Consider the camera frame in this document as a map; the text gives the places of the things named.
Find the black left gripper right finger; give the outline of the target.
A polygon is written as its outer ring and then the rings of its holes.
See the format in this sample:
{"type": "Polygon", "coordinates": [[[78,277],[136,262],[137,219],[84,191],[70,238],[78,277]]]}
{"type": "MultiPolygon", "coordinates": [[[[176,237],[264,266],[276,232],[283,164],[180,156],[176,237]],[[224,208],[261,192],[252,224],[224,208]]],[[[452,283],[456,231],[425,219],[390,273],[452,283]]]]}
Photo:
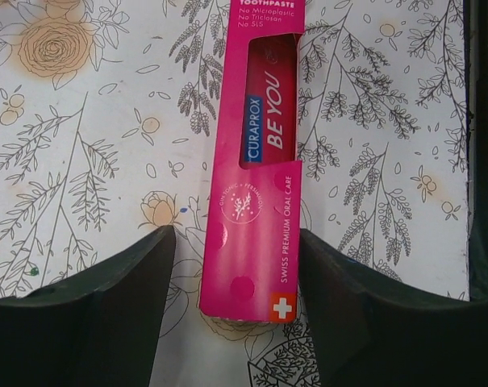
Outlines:
{"type": "Polygon", "coordinates": [[[299,280],[324,386],[488,386],[488,300],[416,289],[300,233],[299,280]]]}

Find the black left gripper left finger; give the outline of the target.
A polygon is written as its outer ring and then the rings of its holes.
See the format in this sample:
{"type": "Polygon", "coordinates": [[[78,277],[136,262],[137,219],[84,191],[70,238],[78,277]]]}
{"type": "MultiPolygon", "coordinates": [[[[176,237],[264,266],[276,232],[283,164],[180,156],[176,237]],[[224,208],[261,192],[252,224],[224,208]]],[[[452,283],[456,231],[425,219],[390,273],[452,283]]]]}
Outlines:
{"type": "Polygon", "coordinates": [[[176,236],[161,227],[25,298],[0,298],[0,386],[146,386],[176,236]]]}

